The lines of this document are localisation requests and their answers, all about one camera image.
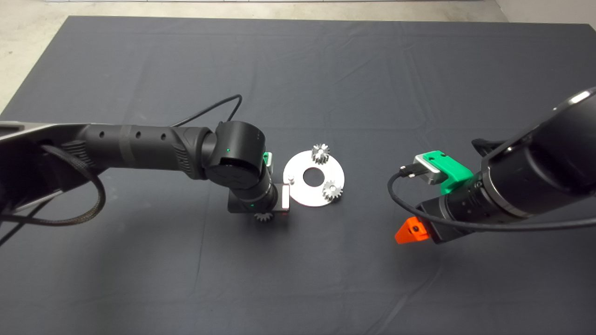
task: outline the spur gear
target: spur gear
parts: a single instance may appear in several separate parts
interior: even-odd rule
[[[334,181],[328,181],[323,185],[323,196],[329,201],[333,201],[342,196],[342,187],[336,185]]]
[[[312,146],[312,160],[317,164],[325,164],[329,160],[329,145],[315,144]]]
[[[260,222],[267,222],[273,218],[273,213],[255,213],[254,218]]]

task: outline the dark gray tablecloth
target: dark gray tablecloth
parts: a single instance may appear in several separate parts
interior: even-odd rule
[[[93,221],[25,227],[0,250],[0,333],[595,333],[596,229],[398,246],[408,214],[385,186],[430,150],[477,170],[471,139],[512,136],[596,86],[595,37],[561,24],[71,17],[2,119],[168,125],[241,93],[237,119],[266,134],[274,178],[325,142],[346,189],[258,225],[209,182],[108,170]],[[400,186],[413,203],[438,193]],[[94,197],[87,185],[39,216]]]

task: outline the black cable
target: black cable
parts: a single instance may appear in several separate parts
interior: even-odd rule
[[[217,107],[219,107],[219,106],[221,106],[221,105],[223,105],[225,103],[228,103],[228,102],[230,102],[230,101],[232,101],[234,99],[238,99],[238,102],[236,103],[236,107],[234,107],[234,110],[232,111],[232,113],[228,116],[228,120],[227,121],[231,121],[232,118],[234,117],[234,114],[236,114],[236,111],[238,111],[238,108],[240,108],[240,104],[242,104],[242,95],[240,95],[240,94],[236,94],[236,95],[233,95],[231,97],[225,98],[225,99],[223,99],[221,101],[218,101],[218,102],[212,104],[211,106],[205,108],[204,110],[199,111],[198,113],[196,113],[196,114],[194,114],[192,116],[189,116],[189,117],[187,117],[186,119],[184,119],[182,121],[178,121],[178,122],[170,125],[170,127],[180,127],[182,125],[185,125],[188,122],[190,122],[190,121],[198,118],[199,116],[201,116],[203,114],[206,114],[206,113],[208,113],[208,112],[216,109]]]
[[[480,224],[476,222],[465,222],[465,221],[453,221],[438,216],[429,215],[421,210],[418,210],[403,201],[395,194],[393,190],[393,184],[398,178],[405,177],[406,174],[400,171],[394,174],[387,183],[387,190],[391,199],[395,201],[401,208],[414,214],[415,216],[423,219],[427,219],[436,224],[442,224],[450,227],[473,230],[473,231],[503,231],[503,232],[515,232],[515,231],[548,231],[548,230],[563,230],[563,229],[575,229],[575,228],[587,228],[596,226],[596,218],[580,219],[574,221],[557,221],[557,222],[538,222],[535,224]]]
[[[45,205],[47,205],[52,199],[46,200],[42,203],[40,203],[39,205],[37,205],[29,214],[27,214],[27,218],[32,218],[34,215],[36,215],[42,208],[45,207]],[[14,234],[16,234],[19,230],[21,230],[22,227],[25,226],[25,222],[19,222],[16,226],[14,226],[8,233],[6,233],[2,238],[0,238],[0,247],[2,247],[2,245],[4,243],[6,243],[6,241],[8,241]]]
[[[89,221],[94,218],[104,207],[105,205],[105,189],[103,184],[101,183],[100,179],[97,177],[96,174],[89,170],[89,166],[78,159],[77,157],[69,154],[68,152],[59,149],[57,147],[53,147],[51,145],[42,145],[41,148],[49,154],[52,154],[55,157],[65,161],[67,164],[72,166],[75,170],[77,170],[80,174],[82,174],[85,178],[93,183],[95,188],[97,188],[98,199],[95,205],[87,212],[75,216],[74,218],[65,219],[65,220],[46,220],[46,219],[36,219],[30,218],[28,216],[20,216],[20,215],[0,215],[0,221],[11,221],[11,222],[21,222],[25,224],[33,224],[33,225],[43,225],[43,226],[69,226],[69,225],[76,225],[81,224],[83,222]]]

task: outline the concrete floor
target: concrete floor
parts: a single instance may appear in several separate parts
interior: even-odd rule
[[[66,17],[121,15],[384,21],[507,21],[494,0],[327,3],[147,3],[0,0],[0,111]]]
[[[596,28],[594,0],[496,0],[510,22],[589,23]]]

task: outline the aluminum disc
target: aluminum disc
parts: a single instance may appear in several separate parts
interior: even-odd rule
[[[334,181],[336,186],[343,188],[345,178],[342,166],[333,156],[329,156],[326,163],[317,164],[313,162],[311,154],[310,150],[303,151],[288,161],[284,168],[284,184],[290,184],[290,197],[298,203],[321,207],[331,203],[323,196],[323,185]],[[308,169],[319,169],[323,173],[325,180],[321,185],[313,187],[305,182],[304,173]]]

